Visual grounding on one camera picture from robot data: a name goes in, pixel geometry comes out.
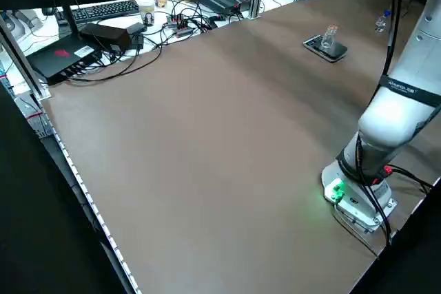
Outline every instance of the red logo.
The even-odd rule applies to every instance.
[[[54,54],[57,56],[65,56],[66,58],[70,56],[69,52],[66,50],[56,50]]]

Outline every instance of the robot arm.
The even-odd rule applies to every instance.
[[[376,208],[363,190],[356,169],[356,142],[361,138],[362,170],[371,184],[384,214],[396,206],[386,180],[381,180],[384,166],[395,157],[440,111],[441,75],[441,0],[427,0],[424,11],[407,45],[385,79],[371,104],[358,121],[358,133],[322,173],[325,197],[336,203],[334,187],[344,185],[344,198],[338,203],[342,211],[368,230],[381,223]],[[430,102],[414,98],[424,94]]]

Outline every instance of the small bottle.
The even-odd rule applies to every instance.
[[[147,27],[154,25],[154,0],[138,0],[139,12]]]
[[[383,15],[378,18],[378,20],[375,22],[375,31],[376,32],[381,33],[386,30],[387,17],[389,17],[390,15],[391,15],[391,11],[385,10]]]
[[[322,48],[330,48],[334,41],[336,40],[338,26],[331,24],[326,30],[325,35],[322,38]]]

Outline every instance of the keyboard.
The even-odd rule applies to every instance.
[[[79,8],[72,10],[72,13],[76,23],[88,23],[137,14],[139,13],[139,7],[135,0],[124,0],[117,1],[116,3],[104,3],[102,5]],[[55,18],[59,25],[68,24],[68,20],[64,17],[64,12],[56,11]]]

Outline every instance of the brown table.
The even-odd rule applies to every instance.
[[[144,293],[351,290],[373,256],[334,220],[319,178],[376,86],[387,33],[373,26],[389,3],[302,0],[166,47],[129,76],[51,90],[44,107]],[[402,20],[396,54],[420,12]],[[330,23],[349,47],[334,65],[301,45]],[[396,163],[435,180],[440,126]],[[422,195],[391,186],[400,228]],[[383,234],[369,241],[379,250]]]

